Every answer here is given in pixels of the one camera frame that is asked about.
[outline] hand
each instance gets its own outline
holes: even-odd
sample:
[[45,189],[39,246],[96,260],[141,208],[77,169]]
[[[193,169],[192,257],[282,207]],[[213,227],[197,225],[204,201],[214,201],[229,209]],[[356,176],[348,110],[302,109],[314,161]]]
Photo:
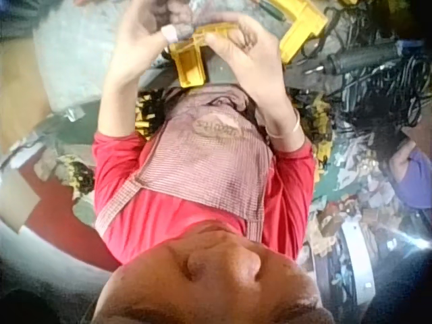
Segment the hand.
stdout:
[[228,39],[208,34],[206,42],[228,63],[240,86],[261,112],[266,114],[276,107],[286,107],[279,40],[256,20],[240,13],[218,13],[208,19],[239,25],[240,29],[231,31]]
[[189,0],[131,0],[120,23],[108,77],[120,84],[138,81],[168,45],[160,28],[191,23]]

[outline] red shirt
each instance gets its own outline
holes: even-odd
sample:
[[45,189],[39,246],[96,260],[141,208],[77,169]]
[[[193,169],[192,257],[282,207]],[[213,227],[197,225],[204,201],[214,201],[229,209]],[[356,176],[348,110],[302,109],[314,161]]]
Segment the red shirt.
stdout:
[[[95,135],[96,214],[140,168],[153,144],[138,133],[124,138]],[[307,141],[296,152],[276,152],[267,178],[262,243],[292,259],[297,257],[306,233],[314,168],[312,147]],[[208,220],[222,221],[239,234],[246,233],[244,220],[231,213],[142,189],[113,220],[102,239],[124,264],[158,243],[178,237],[187,227]]]

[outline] person in purple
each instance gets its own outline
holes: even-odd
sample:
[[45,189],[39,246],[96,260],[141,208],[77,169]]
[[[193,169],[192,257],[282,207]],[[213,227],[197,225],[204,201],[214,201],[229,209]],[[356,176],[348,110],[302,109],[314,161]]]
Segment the person in purple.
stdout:
[[408,140],[389,161],[392,185],[399,199],[415,209],[432,208],[432,163]]

